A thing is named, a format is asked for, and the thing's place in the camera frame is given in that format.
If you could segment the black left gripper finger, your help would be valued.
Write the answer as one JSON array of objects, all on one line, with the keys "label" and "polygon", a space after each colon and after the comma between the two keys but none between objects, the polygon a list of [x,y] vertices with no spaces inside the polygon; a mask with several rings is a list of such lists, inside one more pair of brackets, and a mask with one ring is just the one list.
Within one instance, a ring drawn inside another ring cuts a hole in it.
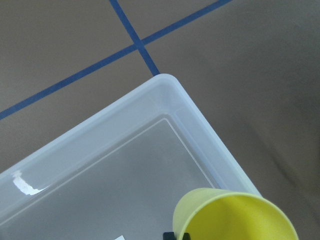
[{"label": "black left gripper finger", "polygon": [[[175,236],[174,232],[164,232],[162,235],[163,240],[177,240],[177,237]],[[191,240],[189,233],[184,233],[182,240]]]}]

